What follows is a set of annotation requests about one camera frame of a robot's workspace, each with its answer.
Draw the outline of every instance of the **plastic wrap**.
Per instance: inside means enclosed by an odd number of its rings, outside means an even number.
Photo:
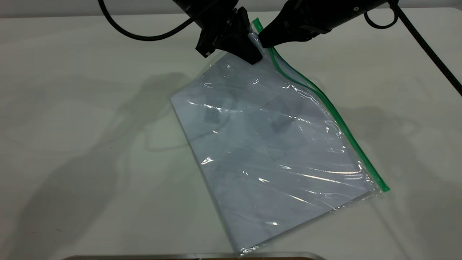
[[[225,54],[171,98],[243,254],[388,190],[327,97],[274,49],[263,49],[256,33],[250,37],[262,61],[250,65]]]

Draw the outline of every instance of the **black cable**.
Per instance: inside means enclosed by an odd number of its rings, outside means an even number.
[[[200,12],[198,12],[195,16],[189,18],[184,23],[180,24],[177,28],[175,28],[175,29],[173,29],[173,30],[171,30],[169,32],[166,32],[164,34],[157,35],[157,36],[142,36],[142,35],[137,35],[137,34],[133,34],[133,33],[129,32],[129,31],[126,31],[125,29],[120,27],[120,25],[118,25],[112,19],[111,15],[108,12],[108,9],[106,8],[106,5],[104,4],[104,0],[98,0],[98,4],[99,4],[99,7],[101,8],[101,11],[103,11],[104,17],[107,19],[107,21],[112,25],[112,27],[114,27],[116,30],[118,30],[121,34],[123,34],[123,35],[125,35],[127,37],[130,37],[132,39],[135,39],[135,40],[152,42],[152,41],[163,40],[165,38],[168,38],[168,37],[176,34],[179,31],[183,30],[184,28],[186,28],[186,26],[193,23],[203,13],[205,13],[208,9],[210,9],[217,1],[218,0],[213,0],[212,2],[210,2],[210,4],[208,6],[206,6],[204,9],[202,9]]]
[[[398,6],[398,0],[389,0],[388,3],[390,4],[390,8],[398,15],[407,29],[411,32],[412,36],[414,36],[415,40],[420,44],[422,49],[427,53],[427,55],[432,59],[435,65],[438,67],[439,70],[446,76],[449,82],[454,86],[454,88],[459,92],[462,96],[462,85],[457,80],[457,78],[451,73],[451,71],[446,67],[446,65],[440,60],[438,55],[430,48],[428,43],[423,39],[420,33],[415,29],[412,25],[411,21],[406,17],[404,12]]]
[[[376,29],[387,29],[387,28],[390,28],[392,26],[394,26],[396,24],[396,22],[398,21],[398,15],[396,14],[395,11],[393,11],[393,13],[395,13],[395,19],[393,20],[393,22],[391,22],[391,24],[389,25],[377,25],[376,23],[374,23],[370,18],[369,18],[369,15],[367,14],[367,12],[364,13],[364,18],[366,19],[366,22],[376,28]]]

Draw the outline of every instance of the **table surface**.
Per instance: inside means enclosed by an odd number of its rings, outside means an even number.
[[[462,12],[405,13],[462,79]],[[185,19],[116,17],[146,35]],[[0,259],[232,252],[170,104],[213,60],[194,49],[198,26],[146,43],[99,16],[0,19],[0,35]],[[325,91],[391,191],[260,252],[462,259],[462,98],[404,25],[357,18],[277,49]]]

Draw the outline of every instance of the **ziplock bag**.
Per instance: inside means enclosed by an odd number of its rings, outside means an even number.
[[[261,30],[258,20],[254,21]],[[236,251],[389,190],[322,91],[277,54],[225,54],[171,97]]]

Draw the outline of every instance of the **white wall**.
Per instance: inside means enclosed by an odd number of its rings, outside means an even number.
[[[181,12],[172,0],[106,0],[112,14]],[[248,11],[278,11],[286,0],[240,0]],[[401,0],[402,7],[462,7],[462,0]],[[97,0],[0,0],[0,17],[100,15]]]

